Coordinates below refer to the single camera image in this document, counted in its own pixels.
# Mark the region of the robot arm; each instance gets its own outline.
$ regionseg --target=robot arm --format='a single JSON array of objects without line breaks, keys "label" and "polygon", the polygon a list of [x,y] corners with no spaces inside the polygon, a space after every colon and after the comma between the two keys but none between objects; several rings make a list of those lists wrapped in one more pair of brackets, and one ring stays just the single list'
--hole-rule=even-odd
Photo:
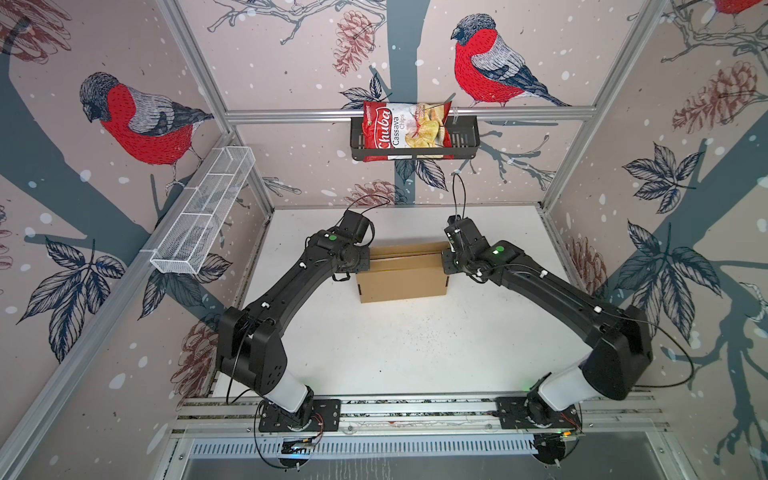
[{"label": "robot arm", "polygon": [[[363,215],[347,210],[338,226],[307,238],[301,257],[268,292],[243,310],[230,307],[219,322],[217,369],[276,404],[297,427],[310,420],[313,392],[287,371],[281,337],[321,283],[369,269],[369,248],[355,245],[369,225],[373,229]],[[346,277],[338,280],[335,273]]]},{"label": "robot arm", "polygon": [[529,392],[528,412],[535,423],[548,424],[553,414],[593,396],[627,397],[653,360],[642,311],[634,306],[622,310],[581,292],[507,241],[488,245],[468,218],[450,217],[445,234],[451,244],[442,253],[445,273],[463,272],[475,282],[490,280],[526,296],[592,347],[585,359],[547,374]]}]

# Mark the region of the wire mesh shelf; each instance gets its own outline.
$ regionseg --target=wire mesh shelf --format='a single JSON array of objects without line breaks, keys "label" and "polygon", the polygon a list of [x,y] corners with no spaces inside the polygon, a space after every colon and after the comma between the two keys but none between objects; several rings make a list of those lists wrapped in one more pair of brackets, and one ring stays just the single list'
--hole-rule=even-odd
[{"label": "wire mesh shelf", "polygon": [[224,147],[195,187],[150,262],[162,273],[200,272],[255,159],[249,147]]}]

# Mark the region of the red chip bag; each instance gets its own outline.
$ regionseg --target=red chip bag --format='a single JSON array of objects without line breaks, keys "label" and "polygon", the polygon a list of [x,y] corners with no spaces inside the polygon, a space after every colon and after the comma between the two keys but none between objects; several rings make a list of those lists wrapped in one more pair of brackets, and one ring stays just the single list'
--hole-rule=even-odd
[{"label": "red chip bag", "polygon": [[[451,147],[445,130],[445,119],[451,110],[447,104],[387,104],[366,102],[363,105],[362,132],[365,148],[430,148]],[[366,157],[364,161],[397,160],[410,155]],[[419,155],[418,158],[452,159],[443,155]]]}]

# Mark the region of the bird wallpaper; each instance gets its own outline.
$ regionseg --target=bird wallpaper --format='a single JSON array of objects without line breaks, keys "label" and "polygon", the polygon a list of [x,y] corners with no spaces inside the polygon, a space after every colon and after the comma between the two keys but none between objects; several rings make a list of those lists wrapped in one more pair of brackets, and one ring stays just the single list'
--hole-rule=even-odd
[{"label": "bird wallpaper", "polygon": [[[530,8],[490,0],[180,2],[231,110],[360,109],[365,101],[451,101],[480,108],[590,105],[642,5],[641,0],[616,5],[554,0],[531,2]],[[254,48],[254,39],[265,46]],[[486,204],[540,201],[580,126],[579,121],[481,123],[481,147],[472,162],[394,161],[375,167],[356,165],[342,125],[281,131],[241,125],[238,131],[264,152],[259,162],[265,177],[302,191],[273,192],[276,205],[344,204],[346,193],[356,185],[370,188],[365,186],[374,180],[391,185],[396,204],[449,204],[452,175],[458,172],[469,176],[470,187],[482,189],[468,202]],[[322,171],[329,175],[318,175],[322,165],[328,165]]]},{"label": "bird wallpaper", "polygon": [[[767,26],[760,2],[673,0],[552,211],[586,288],[690,354],[653,394],[701,478],[768,472]],[[642,383],[685,380],[653,344]]]}]

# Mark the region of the white floor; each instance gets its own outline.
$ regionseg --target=white floor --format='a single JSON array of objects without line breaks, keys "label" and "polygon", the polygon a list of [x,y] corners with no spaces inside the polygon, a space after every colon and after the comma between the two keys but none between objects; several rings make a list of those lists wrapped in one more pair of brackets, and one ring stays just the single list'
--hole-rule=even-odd
[{"label": "white floor", "polygon": [[[246,304],[296,261],[304,239],[342,211],[278,210]],[[374,245],[444,240],[453,207],[379,208]],[[490,244],[508,240],[565,278],[534,207],[468,207]],[[502,392],[523,390],[589,348],[549,313],[510,290],[454,275],[447,296],[366,303],[357,283],[327,280],[293,317],[283,337],[288,369],[317,395]],[[220,374],[214,396],[226,395]],[[244,387],[234,384],[231,395]]]}]

